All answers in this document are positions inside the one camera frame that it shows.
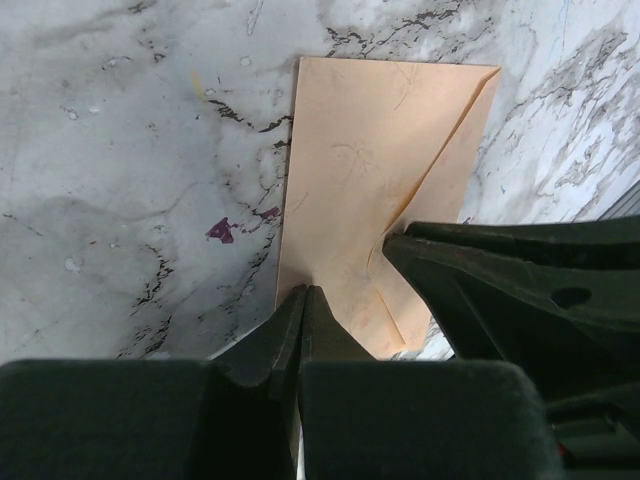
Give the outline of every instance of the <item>white marble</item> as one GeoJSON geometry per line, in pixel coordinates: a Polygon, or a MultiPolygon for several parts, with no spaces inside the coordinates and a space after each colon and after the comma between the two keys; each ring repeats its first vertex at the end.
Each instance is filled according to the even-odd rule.
{"type": "Polygon", "coordinates": [[[596,218],[640,176],[633,0],[0,13],[0,362],[204,357],[266,318],[300,55],[503,67],[461,220],[596,218]]]}

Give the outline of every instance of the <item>purple stain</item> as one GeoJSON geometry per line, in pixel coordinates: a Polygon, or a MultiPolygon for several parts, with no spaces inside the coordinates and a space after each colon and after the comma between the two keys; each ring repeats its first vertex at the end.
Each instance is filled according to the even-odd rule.
{"type": "Polygon", "coordinates": [[[273,207],[263,213],[256,213],[262,220],[271,220],[272,218],[280,215],[280,209],[278,207],[273,207]]]}
{"type": "Polygon", "coordinates": [[[237,227],[237,225],[229,225],[229,217],[224,217],[218,223],[216,223],[211,230],[205,233],[207,241],[210,238],[219,238],[224,244],[233,243],[233,235],[231,235],[231,229],[237,227]]]}

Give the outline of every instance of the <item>marble surface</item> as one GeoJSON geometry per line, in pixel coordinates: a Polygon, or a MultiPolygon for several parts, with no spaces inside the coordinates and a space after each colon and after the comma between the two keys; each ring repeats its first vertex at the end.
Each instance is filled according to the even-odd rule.
{"type": "Polygon", "coordinates": [[[268,316],[301,55],[503,67],[461,221],[597,218],[640,177],[632,0],[0,12],[1,362],[205,357],[268,316]]]}

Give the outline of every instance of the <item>envelope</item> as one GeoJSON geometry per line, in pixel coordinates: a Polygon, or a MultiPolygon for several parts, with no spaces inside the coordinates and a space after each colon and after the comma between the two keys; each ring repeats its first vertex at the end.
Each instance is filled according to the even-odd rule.
{"type": "Polygon", "coordinates": [[[457,221],[500,68],[300,61],[277,303],[319,285],[372,355],[422,347],[431,314],[382,254],[414,221],[457,221]]]}

